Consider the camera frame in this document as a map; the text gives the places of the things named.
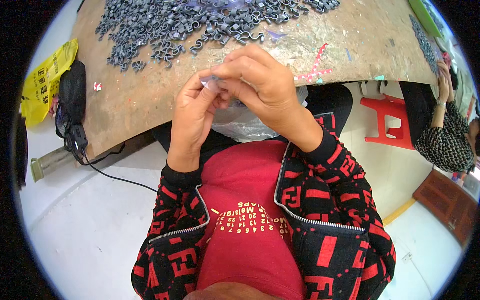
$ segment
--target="yellow plastic bag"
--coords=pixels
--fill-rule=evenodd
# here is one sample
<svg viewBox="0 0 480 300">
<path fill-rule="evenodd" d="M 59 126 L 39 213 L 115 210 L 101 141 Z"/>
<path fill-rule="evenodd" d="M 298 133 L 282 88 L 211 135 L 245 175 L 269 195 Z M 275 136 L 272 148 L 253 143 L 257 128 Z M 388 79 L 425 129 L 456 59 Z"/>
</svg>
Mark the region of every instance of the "yellow plastic bag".
<svg viewBox="0 0 480 300">
<path fill-rule="evenodd" d="M 70 69 L 77 50 L 76 38 L 66 42 L 25 79 L 21 110 L 26 127 L 40 123 L 47 115 L 53 97 L 59 92 L 60 76 Z"/>
</svg>

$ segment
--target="black and red jacket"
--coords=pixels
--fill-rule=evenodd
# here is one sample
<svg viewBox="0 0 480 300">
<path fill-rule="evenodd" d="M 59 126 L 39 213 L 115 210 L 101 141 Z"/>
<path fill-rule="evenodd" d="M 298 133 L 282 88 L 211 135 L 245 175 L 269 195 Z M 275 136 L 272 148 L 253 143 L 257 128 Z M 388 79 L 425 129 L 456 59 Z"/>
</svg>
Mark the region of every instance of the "black and red jacket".
<svg viewBox="0 0 480 300">
<path fill-rule="evenodd" d="M 201 172 L 162 170 L 152 224 L 132 271 L 142 299 L 183 299 L 195 290 L 211 222 L 198 191 Z M 377 299 L 393 277 L 395 248 L 364 176 L 351 152 L 326 129 L 312 152 L 287 146 L 273 201 L 288 220 L 306 299 Z M 328 214 L 328 223 L 322 214 Z"/>
</svg>

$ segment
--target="red plastic stool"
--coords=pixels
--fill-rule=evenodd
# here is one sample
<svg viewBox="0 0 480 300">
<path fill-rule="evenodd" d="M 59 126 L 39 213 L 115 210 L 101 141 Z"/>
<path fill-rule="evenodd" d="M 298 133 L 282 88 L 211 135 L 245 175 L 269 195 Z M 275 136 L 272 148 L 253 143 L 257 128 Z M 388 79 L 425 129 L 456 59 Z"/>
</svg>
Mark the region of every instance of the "red plastic stool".
<svg viewBox="0 0 480 300">
<path fill-rule="evenodd" d="M 362 98 L 360 100 L 360 104 L 377 111 L 378 137 L 365 137 L 365 141 L 415 150 L 410 139 L 410 127 L 408 126 L 405 101 L 388 95 L 384 96 L 383 100 L 371 98 Z M 387 134 L 393 135 L 396 139 L 390 138 L 385 134 L 385 115 L 401 120 L 399 128 L 389 128 L 387 131 Z"/>
</svg>

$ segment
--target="zipper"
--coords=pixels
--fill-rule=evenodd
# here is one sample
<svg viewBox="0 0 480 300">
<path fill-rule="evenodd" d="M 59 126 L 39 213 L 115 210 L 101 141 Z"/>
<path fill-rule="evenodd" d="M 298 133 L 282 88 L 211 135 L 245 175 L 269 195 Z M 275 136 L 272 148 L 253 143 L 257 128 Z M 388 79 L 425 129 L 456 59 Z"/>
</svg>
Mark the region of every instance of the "zipper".
<svg viewBox="0 0 480 300">
<path fill-rule="evenodd" d="M 280 165 L 280 171 L 278 173 L 278 180 L 276 182 L 276 187 L 275 187 L 275 194 L 273 196 L 273 201 L 275 202 L 275 204 L 282 207 L 290 217 L 292 217 L 295 220 L 300 221 L 300 222 L 304 222 L 304 223 L 308 223 L 308 224 L 314 224 L 314 225 L 330 226 L 330 227 L 336 227 L 336 228 L 343 228 L 343 229 L 350 229 L 350 230 L 365 232 L 365 228 L 362 228 L 362 227 L 349 226 L 349 225 L 330 223 L 330 222 L 323 222 L 323 221 L 317 221 L 317 220 L 309 220 L 309 219 L 303 218 L 301 216 L 298 216 L 298 215 L 294 214 L 285 205 L 283 205 L 281 203 L 278 203 L 276 201 L 276 196 L 278 194 L 278 188 L 280 187 L 280 182 L 281 182 L 281 179 L 282 179 L 283 168 L 285 166 L 285 158 L 287 157 L 287 152 L 288 152 L 288 148 L 290 147 L 290 144 L 291 144 L 291 142 L 288 142 L 285 153 L 283 154 L 282 164 Z"/>
<path fill-rule="evenodd" d="M 198 196 L 198 199 L 200 199 L 200 202 L 203 204 L 204 206 L 204 209 L 205 209 L 205 213 L 207 215 L 207 221 L 201 225 L 198 225 L 198 226 L 195 226 L 195 227 L 190 227 L 190 228 L 187 228 L 187 229 L 181 229 L 181 230 L 174 230 L 174 231 L 171 231 L 171 232 L 167 232 L 165 234 L 162 234 L 162 235 L 159 235 L 153 239 L 150 239 L 148 241 L 149 244 L 151 244 L 152 242 L 156 241 L 156 240 L 159 240 L 159 239 L 162 239 L 162 238 L 166 238 L 166 237 L 169 237 L 171 235 L 175 235 L 175 234 L 181 234 L 181 233 L 186 233 L 186 232 L 192 232 L 192 231 L 195 231 L 195 230 L 199 230 L 205 226 L 208 225 L 208 223 L 210 222 L 210 215 L 208 214 L 208 209 L 207 209 L 207 205 L 205 204 L 205 201 L 202 197 L 202 195 L 200 195 L 200 192 L 198 191 L 198 188 L 201 187 L 202 185 L 199 184 L 195 187 L 195 191 L 197 193 L 197 196 Z"/>
</svg>

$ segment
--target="black mesh bag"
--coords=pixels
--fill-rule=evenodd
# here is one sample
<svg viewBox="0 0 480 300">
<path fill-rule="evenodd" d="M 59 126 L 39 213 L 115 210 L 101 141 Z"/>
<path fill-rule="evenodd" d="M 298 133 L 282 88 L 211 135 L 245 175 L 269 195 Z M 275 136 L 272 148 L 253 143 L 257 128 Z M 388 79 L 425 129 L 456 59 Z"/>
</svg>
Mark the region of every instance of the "black mesh bag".
<svg viewBox="0 0 480 300">
<path fill-rule="evenodd" d="M 86 101 L 85 65 L 74 60 L 69 71 L 60 77 L 59 104 L 55 116 L 55 132 L 68 136 L 72 125 L 82 124 Z"/>
</svg>

